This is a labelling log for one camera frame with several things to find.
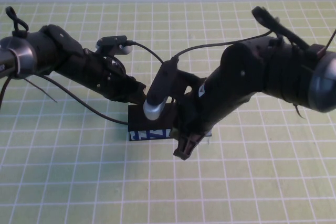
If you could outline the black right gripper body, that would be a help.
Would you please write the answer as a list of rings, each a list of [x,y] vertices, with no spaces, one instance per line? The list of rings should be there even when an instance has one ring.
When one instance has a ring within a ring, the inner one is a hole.
[[[173,89],[176,96],[176,104],[173,105],[175,118],[172,124],[172,132],[180,132],[185,135],[191,133],[207,133],[211,126],[207,126],[202,108],[199,88],[205,79],[197,76],[178,76],[177,85]]]

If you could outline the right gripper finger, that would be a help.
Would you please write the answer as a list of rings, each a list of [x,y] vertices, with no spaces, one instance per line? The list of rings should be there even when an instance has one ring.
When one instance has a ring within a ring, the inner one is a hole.
[[[191,133],[189,135],[172,132],[172,138],[178,141],[177,148],[174,150],[173,155],[184,161],[187,160],[201,140],[205,137],[210,137],[210,135],[210,132],[202,134]]]

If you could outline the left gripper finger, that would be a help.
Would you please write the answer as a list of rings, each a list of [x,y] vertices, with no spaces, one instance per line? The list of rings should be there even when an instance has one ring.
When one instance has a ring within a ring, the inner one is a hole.
[[[145,94],[146,85],[135,77],[129,77],[129,93],[132,95]]]
[[[145,94],[132,93],[132,94],[120,94],[112,98],[113,101],[132,104],[143,104],[145,102]]]

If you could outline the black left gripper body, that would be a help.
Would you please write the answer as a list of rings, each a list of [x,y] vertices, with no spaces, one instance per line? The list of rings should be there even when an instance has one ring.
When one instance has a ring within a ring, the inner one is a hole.
[[[123,63],[115,56],[97,55],[102,63],[102,77],[97,83],[97,93],[111,100],[116,95],[129,93],[129,77]]]

